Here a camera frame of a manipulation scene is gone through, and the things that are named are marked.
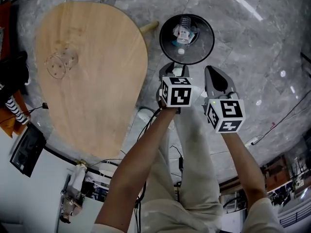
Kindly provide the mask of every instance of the person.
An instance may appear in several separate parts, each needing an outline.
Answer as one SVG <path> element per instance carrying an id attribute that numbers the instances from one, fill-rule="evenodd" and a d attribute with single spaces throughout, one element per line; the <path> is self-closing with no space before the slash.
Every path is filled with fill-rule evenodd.
<path id="1" fill-rule="evenodd" d="M 166 131 L 173 118 L 185 159 L 180 202 L 175 200 L 168 166 L 169 132 Z M 266 198 L 264 178 L 256 161 L 237 133 L 224 133 L 222 137 L 248 200 L 249 214 L 242 232 L 284 232 Z M 142 232 L 220 231 L 223 208 L 219 202 L 219 185 L 203 125 L 194 109 L 182 108 L 180 115 L 176 115 L 175 108 L 159 113 L 114 173 L 92 232 L 127 232 L 136 199 L 146 180 L 141 206 Z"/>
<path id="2" fill-rule="evenodd" d="M 82 210 L 81 188 L 87 167 L 85 161 L 77 162 L 66 191 L 61 193 L 62 213 L 59 219 L 64 223 L 70 223 L 70 216 L 75 216 Z"/>

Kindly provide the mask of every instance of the person's leg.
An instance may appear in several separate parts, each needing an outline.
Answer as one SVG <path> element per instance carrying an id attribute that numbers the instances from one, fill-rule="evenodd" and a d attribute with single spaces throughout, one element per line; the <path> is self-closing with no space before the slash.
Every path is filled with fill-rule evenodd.
<path id="1" fill-rule="evenodd" d="M 219 185 L 209 155 L 202 122 L 192 108 L 174 118 L 184 154 L 180 202 L 190 212 L 220 216 Z"/>
<path id="2" fill-rule="evenodd" d="M 72 184 L 74 183 L 75 179 L 76 179 L 76 176 L 78 174 L 78 171 L 79 171 L 79 168 L 80 168 L 80 164 L 77 164 L 75 167 L 74 167 L 74 171 L 70 177 L 70 181 L 68 182 L 68 185 L 67 187 L 69 186 L 72 186 Z"/>
<path id="3" fill-rule="evenodd" d="M 169 169 L 169 137 L 170 132 L 168 130 L 163 137 L 158 155 L 151 167 L 142 203 L 158 199 L 175 200 L 175 191 Z"/>
<path id="4" fill-rule="evenodd" d="M 73 181 L 73 184 L 71 185 L 72 188 L 81 191 L 82 183 L 84 181 L 85 175 L 86 175 L 87 167 L 84 164 L 77 165 L 77 171 L 75 174 L 75 179 Z"/>

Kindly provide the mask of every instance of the black cable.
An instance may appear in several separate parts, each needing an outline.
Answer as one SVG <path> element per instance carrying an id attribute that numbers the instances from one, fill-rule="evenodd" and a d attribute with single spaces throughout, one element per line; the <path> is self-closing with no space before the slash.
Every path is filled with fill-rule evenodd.
<path id="1" fill-rule="evenodd" d="M 137 220 L 137 208 L 134 209 L 135 219 L 136 219 L 136 225 L 137 225 L 137 231 L 139 230 L 138 227 L 138 220 Z"/>
<path id="2" fill-rule="evenodd" d="M 240 198 L 242 198 L 242 197 L 241 197 L 241 196 L 238 196 L 238 197 L 235 197 L 234 199 L 229 200 L 227 203 L 224 204 L 224 208 L 225 208 L 227 205 L 229 205 L 232 201 L 238 200 L 238 199 L 240 199 Z"/>
<path id="3" fill-rule="evenodd" d="M 100 162 L 98 162 L 98 163 L 95 163 L 94 165 L 91 165 L 90 168 L 93 167 L 93 166 L 95 166 L 95 165 L 97 165 L 97 164 L 99 164 L 99 163 L 102 163 L 102 162 L 104 162 L 104 161 L 121 161 L 121 160 L 122 160 L 122 159 L 105 159 L 105 160 L 102 160 L 102 161 L 100 161 Z"/>
<path id="4" fill-rule="evenodd" d="M 230 152 L 230 151 L 222 151 L 222 152 L 219 152 L 219 153 L 211 153 L 210 155 L 215 155 L 215 154 L 220 154 L 220 153 L 227 153 L 227 152 Z"/>
<path id="5" fill-rule="evenodd" d="M 141 130 L 137 141 L 139 140 L 141 134 L 144 132 L 146 133 L 147 129 L 149 128 L 149 126 L 151 125 L 151 122 L 153 120 L 153 118 L 161 111 L 162 109 L 159 108 L 157 109 L 154 114 L 152 115 L 152 117 L 149 119 L 148 123 L 146 124 L 145 127 L 143 127 L 143 129 Z M 136 224 L 137 224 L 137 231 L 138 233 L 141 233 L 141 222 L 140 222 L 140 211 L 141 211 L 141 201 L 145 196 L 145 192 L 146 192 L 146 187 L 147 187 L 147 183 L 145 182 L 143 189 L 142 189 L 142 193 L 141 196 L 137 198 L 136 202 L 135 202 L 135 209 L 134 209 L 134 214 L 135 214 L 135 218 L 136 218 Z"/>
<path id="6" fill-rule="evenodd" d="M 27 113 L 27 112 L 29 112 L 29 114 L 31 114 L 33 111 L 35 111 L 35 110 L 37 110 L 37 109 L 40 109 L 40 108 L 42 108 L 42 107 L 43 107 L 43 106 L 40 106 L 40 107 L 34 108 L 34 109 L 32 109 L 32 110 L 29 110 L 29 111 L 21 112 L 21 113 L 15 115 L 15 116 L 12 116 L 12 117 L 10 117 L 10 118 L 8 118 L 8 119 L 3 120 L 2 122 L 0 122 L 0 124 L 2 124 L 3 122 L 5 122 L 5 121 L 7 121 L 7 120 L 10 120 L 10 119 L 12 119 L 12 118 L 15 118 L 15 117 L 17 117 L 17 116 L 19 116 L 19 115 L 21 115 L 21 114 Z"/>
<path id="7" fill-rule="evenodd" d="M 139 232 L 138 233 L 141 233 L 141 217 L 140 217 L 140 212 L 141 212 L 141 202 L 139 202 Z"/>
<path id="8" fill-rule="evenodd" d="M 180 175 L 178 175 L 178 174 L 174 174 L 174 173 L 171 173 L 171 174 L 172 174 L 172 175 L 176 175 L 176 176 L 182 178 L 182 176 L 180 176 Z"/>
<path id="9" fill-rule="evenodd" d="M 181 153 L 179 152 L 178 148 L 177 148 L 177 147 L 175 147 L 175 146 L 173 146 L 173 145 L 171 145 L 171 146 L 170 146 L 170 148 L 172 148 L 172 147 L 173 147 L 173 148 L 176 148 L 176 149 L 177 149 L 177 151 L 178 151 L 178 153 L 180 154 L 180 157 L 182 157 L 182 155 L 181 155 Z"/>
<path id="10" fill-rule="evenodd" d="M 270 133 L 272 130 L 274 130 L 280 123 L 282 123 L 282 122 L 285 120 L 285 118 L 288 117 L 289 114 L 290 114 L 291 112 L 293 112 L 293 110 L 307 97 L 307 95 L 308 95 L 310 92 L 311 92 L 311 90 L 308 91 L 308 92 L 303 96 L 303 98 L 289 111 L 289 113 L 287 113 L 286 116 L 283 117 L 282 120 L 281 120 L 280 122 L 278 122 L 271 130 L 269 130 L 269 131 L 268 131 L 266 134 L 264 134 L 264 135 L 257 135 L 257 136 L 262 136 L 262 138 L 259 139 L 256 143 L 253 143 L 253 142 L 252 142 L 251 145 L 256 145 L 256 144 L 257 144 L 258 142 L 260 142 L 268 133 Z"/>

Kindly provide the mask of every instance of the white wall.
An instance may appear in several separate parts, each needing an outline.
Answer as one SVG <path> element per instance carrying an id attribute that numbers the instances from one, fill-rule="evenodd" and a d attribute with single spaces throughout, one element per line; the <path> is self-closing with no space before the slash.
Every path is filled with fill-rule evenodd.
<path id="1" fill-rule="evenodd" d="M 25 229 L 22 224 L 3 223 L 2 226 L 8 233 L 25 233 Z"/>
<path id="2" fill-rule="evenodd" d="M 222 230 L 231 233 L 240 233 L 244 224 L 244 212 L 232 212 L 222 217 Z"/>
<path id="3" fill-rule="evenodd" d="M 11 139 L 0 129 L 0 221 L 20 224 L 23 219 L 18 184 L 22 183 L 22 174 L 10 163 L 10 150 L 16 138 L 14 134 Z"/>
<path id="4" fill-rule="evenodd" d="M 74 166 L 43 150 L 29 178 L 10 163 L 15 139 L 0 130 L 0 221 L 23 223 L 31 233 L 53 233 L 60 191 Z"/>
<path id="5" fill-rule="evenodd" d="M 59 222 L 59 233 L 87 233 L 90 232 L 94 221 L 103 206 L 102 202 L 85 198 L 83 210 L 76 216 L 71 217 L 70 224 Z"/>

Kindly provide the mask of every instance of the wooden table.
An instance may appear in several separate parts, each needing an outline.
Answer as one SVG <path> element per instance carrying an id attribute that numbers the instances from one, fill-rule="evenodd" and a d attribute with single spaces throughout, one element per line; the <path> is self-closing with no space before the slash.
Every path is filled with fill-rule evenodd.
<path id="1" fill-rule="evenodd" d="M 78 64 L 55 79 L 45 62 L 71 46 Z M 92 2 L 66 2 L 43 19 L 36 36 L 40 86 L 59 135 L 100 158 L 119 154 L 147 72 L 147 48 L 121 10 Z"/>

